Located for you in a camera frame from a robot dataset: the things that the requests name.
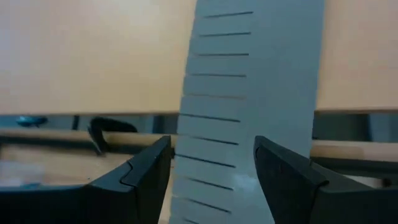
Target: black plastic part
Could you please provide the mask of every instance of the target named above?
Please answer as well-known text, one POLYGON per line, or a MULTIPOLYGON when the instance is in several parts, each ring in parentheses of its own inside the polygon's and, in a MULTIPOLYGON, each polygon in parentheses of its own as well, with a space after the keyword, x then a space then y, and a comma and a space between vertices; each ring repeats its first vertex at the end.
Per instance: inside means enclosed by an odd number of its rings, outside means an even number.
POLYGON ((103 155, 104 152, 112 151, 111 146, 105 141, 103 131, 118 131, 136 133, 137 128, 133 125, 110 118, 93 118, 88 126, 88 132, 95 145, 95 153, 103 155))
POLYGON ((254 158, 275 224, 397 223, 397 188, 372 189, 262 136, 254 158))
POLYGON ((316 191, 328 183, 326 178, 311 169, 307 158, 264 137, 256 137, 254 148, 257 175, 275 223, 309 223, 316 191))
POLYGON ((170 136, 87 185, 0 187, 2 223, 158 223, 170 136))

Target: wooden desk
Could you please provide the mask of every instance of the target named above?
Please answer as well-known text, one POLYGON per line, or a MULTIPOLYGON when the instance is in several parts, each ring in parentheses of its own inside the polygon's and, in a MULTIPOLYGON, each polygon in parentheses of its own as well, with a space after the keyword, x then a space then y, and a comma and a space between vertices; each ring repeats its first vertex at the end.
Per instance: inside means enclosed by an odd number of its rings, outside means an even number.
MULTIPOLYGON (((43 184, 87 184, 113 170, 131 155, 107 153, 98 157, 93 151, 31 145, 2 145, 0 160, 34 164, 44 168, 43 184)), ((173 169, 164 198, 159 223, 168 223, 172 198, 173 169)))
POLYGON ((325 3, 317 111, 398 110, 398 2, 325 3))
MULTIPOLYGON (((91 138, 86 131, 54 131, 45 129, 0 129, 0 136, 23 137, 38 139, 59 139, 69 141, 91 142, 91 138)), ((136 144, 140 146, 150 146, 158 140, 161 134, 141 134, 141 133, 106 133, 104 138, 110 144, 136 144)), ((176 146, 177 135, 171 135, 172 147, 176 146)), ((369 161, 390 161, 398 162, 398 143, 381 142, 353 142, 353 141, 313 141, 311 150, 312 157, 330 157, 337 159, 361 159, 369 161)), ((109 154, 110 159, 125 159, 123 155, 109 154)))
MULTIPOLYGON (((317 111, 398 109, 397 7, 326 1, 317 111)), ((0 0, 0 114, 178 113, 194 9, 0 0)))
POLYGON ((0 0, 0 114, 178 113, 194 8, 0 0))

